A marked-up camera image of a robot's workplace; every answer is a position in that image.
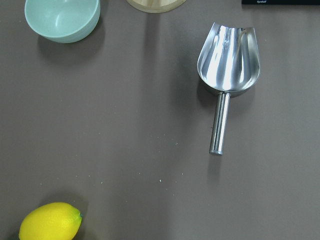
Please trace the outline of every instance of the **mint green bowl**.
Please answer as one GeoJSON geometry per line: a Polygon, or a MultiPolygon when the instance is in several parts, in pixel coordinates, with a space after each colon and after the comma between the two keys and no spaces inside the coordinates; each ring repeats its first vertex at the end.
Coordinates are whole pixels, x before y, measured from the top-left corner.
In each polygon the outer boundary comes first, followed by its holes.
{"type": "Polygon", "coordinates": [[[37,34],[58,43],[74,43],[96,27],[100,0],[26,0],[24,15],[37,34]]]}

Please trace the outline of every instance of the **bowl rim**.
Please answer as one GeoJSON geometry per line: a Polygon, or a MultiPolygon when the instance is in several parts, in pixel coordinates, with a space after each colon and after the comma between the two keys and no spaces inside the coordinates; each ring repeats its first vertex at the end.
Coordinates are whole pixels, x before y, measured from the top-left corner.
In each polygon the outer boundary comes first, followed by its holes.
{"type": "Polygon", "coordinates": [[[96,0],[95,1],[95,7],[94,7],[94,11],[92,12],[92,15],[88,18],[88,20],[85,22],[85,24],[83,24],[81,27],[77,28],[76,30],[68,33],[68,34],[63,34],[63,35],[49,35],[49,34],[42,34],[40,33],[38,30],[35,29],[34,26],[32,26],[32,24],[30,23],[29,19],[28,19],[28,16],[27,16],[27,5],[30,1],[33,1],[33,0],[25,0],[25,4],[24,4],[24,17],[25,17],[25,20],[26,22],[28,23],[29,27],[35,31],[37,34],[45,37],[45,38],[50,38],[50,39],[61,39],[61,38],[65,38],[65,37],[69,37],[77,32],[79,32],[81,29],[83,29],[85,26],[88,25],[88,23],[93,19],[93,17],[95,16],[95,14],[97,13],[98,11],[98,8],[100,6],[100,0],[96,0]]]}

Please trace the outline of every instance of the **yellow lemon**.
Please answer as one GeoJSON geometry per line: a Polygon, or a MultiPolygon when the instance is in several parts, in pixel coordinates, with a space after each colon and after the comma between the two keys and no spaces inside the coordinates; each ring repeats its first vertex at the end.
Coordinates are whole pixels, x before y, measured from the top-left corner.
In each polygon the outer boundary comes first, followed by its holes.
{"type": "Polygon", "coordinates": [[[20,240],[71,240],[82,220],[80,211],[65,202],[53,202],[30,212],[20,226],[20,240]]]}

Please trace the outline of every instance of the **tabletop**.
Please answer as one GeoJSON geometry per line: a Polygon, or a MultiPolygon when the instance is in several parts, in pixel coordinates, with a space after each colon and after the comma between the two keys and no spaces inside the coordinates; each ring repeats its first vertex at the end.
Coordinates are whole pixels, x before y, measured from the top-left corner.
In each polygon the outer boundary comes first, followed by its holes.
{"type": "Polygon", "coordinates": [[[51,202],[83,213],[75,240],[320,239],[320,6],[101,0],[63,44],[24,4],[0,1],[1,239],[51,202]],[[214,22],[254,27],[261,66],[230,100],[223,156],[197,71],[214,22]]]}

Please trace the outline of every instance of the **bowl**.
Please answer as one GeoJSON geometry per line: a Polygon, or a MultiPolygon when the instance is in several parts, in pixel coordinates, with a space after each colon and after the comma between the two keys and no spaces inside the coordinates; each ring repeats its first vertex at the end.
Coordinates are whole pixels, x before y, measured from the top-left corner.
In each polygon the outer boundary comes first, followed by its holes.
{"type": "Polygon", "coordinates": [[[100,0],[26,0],[24,15],[37,34],[58,43],[74,43],[96,27],[100,0]]]}

